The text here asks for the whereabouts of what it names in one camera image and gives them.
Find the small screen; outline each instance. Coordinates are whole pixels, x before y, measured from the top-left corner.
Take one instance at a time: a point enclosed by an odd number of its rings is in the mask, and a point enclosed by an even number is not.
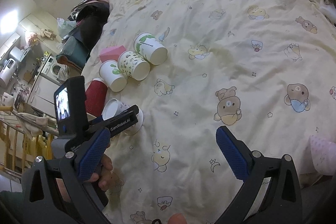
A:
[[[62,89],[56,95],[56,107],[57,107],[57,116],[58,120],[63,120],[70,117],[69,109],[69,98],[68,98],[68,89]]]

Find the plastic bag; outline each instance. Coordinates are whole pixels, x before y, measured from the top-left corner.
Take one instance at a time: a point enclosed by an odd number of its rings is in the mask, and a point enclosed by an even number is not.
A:
[[[69,32],[76,27],[76,21],[65,21],[63,18],[57,19],[58,35],[63,39]]]

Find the pink block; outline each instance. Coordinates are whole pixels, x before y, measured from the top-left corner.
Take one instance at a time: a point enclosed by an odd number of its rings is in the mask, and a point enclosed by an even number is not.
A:
[[[124,46],[108,47],[100,52],[99,58],[102,61],[102,63],[108,60],[118,61],[119,56],[125,51],[127,50]]]

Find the paper cup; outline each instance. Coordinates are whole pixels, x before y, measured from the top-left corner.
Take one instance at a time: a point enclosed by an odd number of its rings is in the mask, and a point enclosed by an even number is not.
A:
[[[113,98],[109,100],[107,104],[105,105],[103,113],[102,113],[102,118],[103,120],[110,119],[114,116],[119,115],[121,112],[123,112],[124,110],[127,110],[128,108],[130,108],[129,105]],[[139,108],[139,113],[137,114],[136,117],[138,118],[138,122],[124,131],[126,135],[129,135],[129,136],[134,135],[140,130],[142,123],[143,123],[143,112],[140,108]]]
[[[118,63],[114,60],[104,62],[99,68],[99,75],[112,91],[121,91],[127,84],[126,78],[118,69]]]
[[[168,50],[150,33],[142,33],[134,40],[135,51],[153,65],[160,65],[167,59]]]
[[[126,51],[119,57],[118,68],[138,81],[145,79],[151,70],[149,63],[134,51]]]
[[[100,78],[95,78],[90,83],[89,87],[85,91],[86,101],[85,109],[86,112],[98,117],[104,109],[105,97],[107,93],[107,85],[104,80]]]

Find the bed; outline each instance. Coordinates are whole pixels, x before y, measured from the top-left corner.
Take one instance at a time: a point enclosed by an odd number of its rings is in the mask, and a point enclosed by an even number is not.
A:
[[[141,130],[118,135],[106,151],[112,223],[165,223],[178,212],[189,223],[214,222],[242,184],[216,144],[222,125],[265,156],[290,154],[298,174],[315,171],[310,135],[335,141],[336,128],[336,30],[321,2],[110,0],[82,72],[86,86],[99,77],[105,47],[131,50],[149,32],[168,49],[146,79],[106,97],[144,113]]]

